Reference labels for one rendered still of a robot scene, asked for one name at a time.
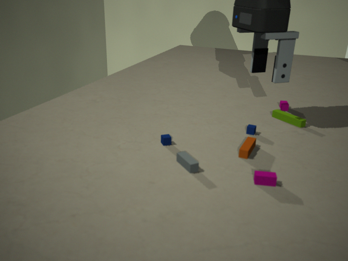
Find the small blue cube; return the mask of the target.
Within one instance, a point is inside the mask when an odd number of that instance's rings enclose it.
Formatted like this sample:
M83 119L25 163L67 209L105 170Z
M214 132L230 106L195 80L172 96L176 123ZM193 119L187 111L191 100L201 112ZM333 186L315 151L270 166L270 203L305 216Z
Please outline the small blue cube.
M161 135L161 143L163 146L171 145L171 136L169 134Z
M246 134L254 135L256 133L256 125L248 125Z

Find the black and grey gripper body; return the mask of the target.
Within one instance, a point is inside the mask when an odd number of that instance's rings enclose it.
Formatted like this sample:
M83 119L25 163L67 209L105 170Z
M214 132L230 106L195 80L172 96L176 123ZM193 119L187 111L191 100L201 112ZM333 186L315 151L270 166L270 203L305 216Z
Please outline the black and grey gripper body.
M232 26L256 33L288 30L290 0L235 0Z

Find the magenta block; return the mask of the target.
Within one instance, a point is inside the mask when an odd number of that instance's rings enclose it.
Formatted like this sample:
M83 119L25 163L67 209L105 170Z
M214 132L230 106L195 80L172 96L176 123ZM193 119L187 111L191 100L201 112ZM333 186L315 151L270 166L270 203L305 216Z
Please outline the magenta block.
M289 109L289 104L287 101L280 101L280 109L282 111L288 111Z
M277 176L275 172L255 171L254 184L276 187Z

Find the grey rectangular block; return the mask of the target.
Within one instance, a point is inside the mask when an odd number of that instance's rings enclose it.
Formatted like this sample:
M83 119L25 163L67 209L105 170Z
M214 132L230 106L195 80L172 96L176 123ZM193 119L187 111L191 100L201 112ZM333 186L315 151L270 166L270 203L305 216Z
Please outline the grey rectangular block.
M189 173L198 172L199 163L185 151L177 153L176 161Z

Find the orange rectangular block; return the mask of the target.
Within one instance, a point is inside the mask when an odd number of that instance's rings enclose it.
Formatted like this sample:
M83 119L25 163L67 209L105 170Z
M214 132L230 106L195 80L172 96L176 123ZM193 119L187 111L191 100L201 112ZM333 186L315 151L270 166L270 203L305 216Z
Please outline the orange rectangular block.
M256 144L256 138L247 137L241 148L239 149L239 157L248 159L252 150L254 149Z

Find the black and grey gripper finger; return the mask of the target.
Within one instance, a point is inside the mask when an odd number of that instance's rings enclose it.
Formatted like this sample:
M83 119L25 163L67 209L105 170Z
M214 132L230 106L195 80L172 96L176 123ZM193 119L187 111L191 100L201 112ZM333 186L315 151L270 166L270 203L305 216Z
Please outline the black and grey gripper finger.
M251 31L237 28L239 33L253 33ZM255 33L253 37L253 47L251 55L251 73L265 72L268 55L268 42L267 40L261 39L261 33Z
M296 39L299 32L261 33L261 39L278 40L277 54L273 68L273 83L289 82Z

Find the lime green rod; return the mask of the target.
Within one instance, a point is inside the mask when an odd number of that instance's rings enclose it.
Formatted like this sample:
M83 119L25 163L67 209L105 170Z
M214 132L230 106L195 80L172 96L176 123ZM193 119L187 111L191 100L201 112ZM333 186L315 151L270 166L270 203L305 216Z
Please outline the lime green rod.
M279 120L282 120L284 122L287 122L289 124L292 124L294 126L300 127L300 128L305 127L305 125L306 125L306 119L297 117L295 115L286 113L286 112L278 110L278 109L273 110L272 117L277 118Z

